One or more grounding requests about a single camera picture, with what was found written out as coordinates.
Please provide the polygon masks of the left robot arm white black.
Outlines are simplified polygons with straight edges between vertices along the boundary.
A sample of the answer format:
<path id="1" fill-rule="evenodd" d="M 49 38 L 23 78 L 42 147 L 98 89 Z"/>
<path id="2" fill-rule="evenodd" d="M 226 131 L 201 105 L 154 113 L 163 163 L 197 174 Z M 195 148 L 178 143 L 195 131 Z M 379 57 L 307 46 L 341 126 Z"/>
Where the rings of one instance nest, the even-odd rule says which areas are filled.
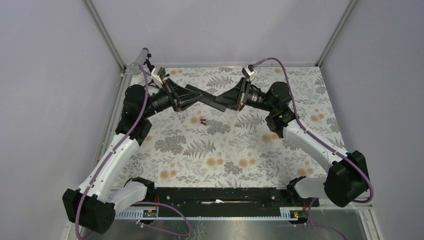
<path id="1" fill-rule="evenodd" d="M 148 206 L 157 200 L 155 184 L 141 177 L 133 178 L 118 191 L 112 191 L 112 187 L 148 136 L 152 127 L 149 118 L 167 108 L 176 112 L 185 110 L 201 97 L 200 92 L 182 87 L 171 79 L 165 80 L 152 95 L 148 86 L 129 86 L 115 135 L 103 157 L 77 189 L 67 189 L 62 196 L 68 220 L 77 228 L 103 234 L 111 227 L 116 214 L 137 202 Z"/>

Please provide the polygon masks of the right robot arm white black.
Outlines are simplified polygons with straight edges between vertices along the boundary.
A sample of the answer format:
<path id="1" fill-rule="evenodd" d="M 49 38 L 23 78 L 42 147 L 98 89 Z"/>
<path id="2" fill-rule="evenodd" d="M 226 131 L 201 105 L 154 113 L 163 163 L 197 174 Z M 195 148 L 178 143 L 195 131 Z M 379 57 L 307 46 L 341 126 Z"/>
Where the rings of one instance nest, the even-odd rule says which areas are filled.
<path id="1" fill-rule="evenodd" d="M 324 177 L 298 177 L 287 188 L 287 201 L 293 206 L 306 199 L 328 199 L 338 207 L 349 203 L 368 203 L 374 196 L 365 156 L 355 150 L 348 152 L 320 138 L 299 119 L 289 106 L 293 101 L 290 86 L 274 82 L 262 92 L 245 77 L 230 90 L 213 97 L 212 102 L 222 111 L 241 111 L 249 106 L 268 112 L 265 121 L 271 132 L 303 150 L 326 172 Z"/>

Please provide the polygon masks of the black remote control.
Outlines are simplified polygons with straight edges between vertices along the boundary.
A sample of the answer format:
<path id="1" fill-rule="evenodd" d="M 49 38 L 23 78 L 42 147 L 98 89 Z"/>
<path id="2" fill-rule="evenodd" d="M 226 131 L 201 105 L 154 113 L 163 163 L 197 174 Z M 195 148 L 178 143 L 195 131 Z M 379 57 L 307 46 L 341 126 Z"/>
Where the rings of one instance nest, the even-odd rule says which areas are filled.
<path id="1" fill-rule="evenodd" d="M 207 105 L 209 107 L 212 107 L 212 108 L 214 108 L 216 110 L 219 110 L 221 112 L 225 112 L 226 111 L 227 106 L 224 105 L 224 104 L 221 104 L 221 103 L 216 102 L 215 101 L 215 99 L 216 99 L 216 96 L 215 95 L 213 95 L 211 93 L 208 93 L 206 91 L 203 91 L 200 88 L 197 88 L 197 87 L 195 87 L 193 85 L 190 85 L 190 84 L 187 84 L 185 87 L 187 89 L 189 89 L 189 90 L 192 90 L 192 91 L 201 93 L 202 96 L 197 100 L 198 102 L 201 102 L 201 103 L 203 103 L 203 104 L 205 104 L 205 105 Z"/>

